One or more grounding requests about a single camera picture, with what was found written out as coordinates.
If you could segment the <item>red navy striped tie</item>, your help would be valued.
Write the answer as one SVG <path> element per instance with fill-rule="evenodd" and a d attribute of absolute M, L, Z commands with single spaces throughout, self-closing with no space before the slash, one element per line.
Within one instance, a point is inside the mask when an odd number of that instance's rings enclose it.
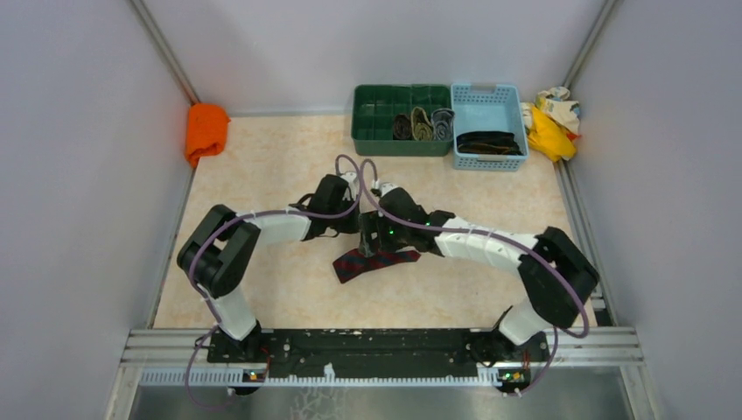
<path fill-rule="evenodd" d="M 347 251 L 332 262 L 332 267 L 341 284 L 345 284 L 367 272 L 382 270 L 400 263 L 416 263 L 421 254 L 415 250 L 381 252 L 363 255 L 357 248 Z"/>

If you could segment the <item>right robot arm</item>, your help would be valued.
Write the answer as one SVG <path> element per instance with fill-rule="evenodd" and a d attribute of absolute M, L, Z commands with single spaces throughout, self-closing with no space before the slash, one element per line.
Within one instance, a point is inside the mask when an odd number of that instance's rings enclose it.
<path fill-rule="evenodd" d="M 382 232 L 392 241 L 421 253 L 482 263 L 521 280 L 526 297 L 503 314 L 493 336 L 493 350 L 504 361 L 516 360 L 528 340 L 550 326 L 569 332 L 581 320 L 581 329 L 573 335 L 588 334 L 585 304 L 599 274 L 563 230 L 547 227 L 540 234 L 513 234 L 451 212 L 427 213 L 391 183 L 363 193 L 388 223 Z"/>

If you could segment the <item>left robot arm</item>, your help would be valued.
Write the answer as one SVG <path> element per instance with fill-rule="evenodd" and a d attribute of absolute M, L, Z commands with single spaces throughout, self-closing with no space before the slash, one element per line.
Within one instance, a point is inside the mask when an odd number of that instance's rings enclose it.
<path fill-rule="evenodd" d="M 228 351 L 239 361 L 255 360 L 263 349 L 260 324 L 240 291 L 256 248 L 306 242 L 324 235 L 357 234 L 360 181 L 347 171 L 324 176 L 315 192 L 284 209 L 238 215 L 213 206 L 177 255 L 192 287 L 206 300 Z"/>

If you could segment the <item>dark brown rolled tie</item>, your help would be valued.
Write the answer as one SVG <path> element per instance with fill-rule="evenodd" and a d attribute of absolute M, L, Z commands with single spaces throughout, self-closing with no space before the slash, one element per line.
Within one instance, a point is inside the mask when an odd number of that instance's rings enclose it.
<path fill-rule="evenodd" d="M 407 141 L 412 139 L 412 122 L 408 114 L 398 114 L 394 116 L 392 136 L 394 140 Z"/>

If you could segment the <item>green compartment organizer tray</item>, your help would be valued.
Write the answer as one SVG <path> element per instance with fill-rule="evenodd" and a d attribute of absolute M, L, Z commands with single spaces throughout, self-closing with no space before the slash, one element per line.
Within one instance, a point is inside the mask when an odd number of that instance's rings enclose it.
<path fill-rule="evenodd" d="M 445 85 L 359 85 L 353 92 L 351 138 L 357 154 L 367 157 L 442 157 L 452 140 L 394 140 L 394 116 L 422 107 L 431 120 L 435 109 L 450 108 Z"/>

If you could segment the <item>olive rolled tie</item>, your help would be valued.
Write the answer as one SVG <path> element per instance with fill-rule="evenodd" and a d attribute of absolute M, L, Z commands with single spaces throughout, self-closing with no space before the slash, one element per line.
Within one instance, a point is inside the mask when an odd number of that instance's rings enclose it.
<path fill-rule="evenodd" d="M 416 141 L 431 141 L 434 137 L 433 125 L 422 107 L 414 107 L 410 112 L 412 138 Z"/>

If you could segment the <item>grey rolled tie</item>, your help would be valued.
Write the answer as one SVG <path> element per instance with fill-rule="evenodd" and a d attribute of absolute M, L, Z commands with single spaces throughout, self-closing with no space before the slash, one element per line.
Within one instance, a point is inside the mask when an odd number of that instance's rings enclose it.
<path fill-rule="evenodd" d="M 451 141 L 453 139 L 454 119 L 455 112 L 451 108 L 435 109 L 430 115 L 433 139 L 436 141 Z"/>

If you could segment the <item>black tie in basket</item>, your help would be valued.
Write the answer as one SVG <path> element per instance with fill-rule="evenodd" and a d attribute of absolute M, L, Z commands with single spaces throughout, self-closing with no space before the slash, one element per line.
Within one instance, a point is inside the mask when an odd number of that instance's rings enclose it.
<path fill-rule="evenodd" d="M 480 155 L 522 156 L 522 149 L 512 132 L 489 130 L 471 131 L 456 137 L 460 153 Z"/>

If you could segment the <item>orange folded cloth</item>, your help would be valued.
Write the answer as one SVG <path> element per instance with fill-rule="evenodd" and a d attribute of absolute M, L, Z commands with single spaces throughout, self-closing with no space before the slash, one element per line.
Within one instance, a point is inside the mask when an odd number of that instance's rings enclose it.
<path fill-rule="evenodd" d="M 202 158 L 217 156 L 224 151 L 229 123 L 227 111 L 218 105 L 197 103 L 190 107 L 184 156 L 193 169 Z"/>

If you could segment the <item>light blue plastic basket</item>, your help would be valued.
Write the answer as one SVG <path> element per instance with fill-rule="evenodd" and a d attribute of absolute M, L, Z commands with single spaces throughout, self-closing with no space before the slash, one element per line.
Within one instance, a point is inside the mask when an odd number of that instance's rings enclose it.
<path fill-rule="evenodd" d="M 453 142 L 453 167 L 458 170 L 515 172 L 529 156 L 527 135 L 522 120 L 520 97 L 516 87 L 507 84 L 451 85 L 452 124 L 455 137 L 475 131 L 503 131 L 514 135 L 520 153 L 514 156 L 466 153 Z"/>

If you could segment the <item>yellow crumpled cloth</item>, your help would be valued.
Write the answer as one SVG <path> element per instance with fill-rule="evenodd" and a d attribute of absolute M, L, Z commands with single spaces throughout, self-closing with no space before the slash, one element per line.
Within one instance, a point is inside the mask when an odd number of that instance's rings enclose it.
<path fill-rule="evenodd" d="M 528 129 L 528 146 L 553 163 L 574 158 L 578 149 L 564 130 L 535 105 L 529 109 L 532 123 Z"/>

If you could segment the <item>white patterned crumpled cloth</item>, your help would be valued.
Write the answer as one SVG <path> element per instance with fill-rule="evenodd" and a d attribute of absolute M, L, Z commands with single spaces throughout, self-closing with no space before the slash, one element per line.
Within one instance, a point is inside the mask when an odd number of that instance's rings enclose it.
<path fill-rule="evenodd" d="M 534 102 L 521 103 L 521 116 L 526 132 L 534 125 L 533 109 L 539 109 L 572 135 L 580 134 L 580 102 L 571 99 L 571 91 L 567 87 L 543 90 L 536 95 Z"/>

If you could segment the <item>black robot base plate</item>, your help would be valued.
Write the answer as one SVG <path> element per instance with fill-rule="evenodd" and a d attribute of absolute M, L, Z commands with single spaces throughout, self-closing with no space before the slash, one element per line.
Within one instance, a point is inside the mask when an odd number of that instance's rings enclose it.
<path fill-rule="evenodd" d="M 264 329 L 243 343 L 217 331 L 206 349 L 210 363 L 265 363 L 276 379 L 328 369 L 340 379 L 473 377 L 498 363 L 528 368 L 550 350 L 542 332 L 517 346 L 495 330 L 466 328 Z"/>

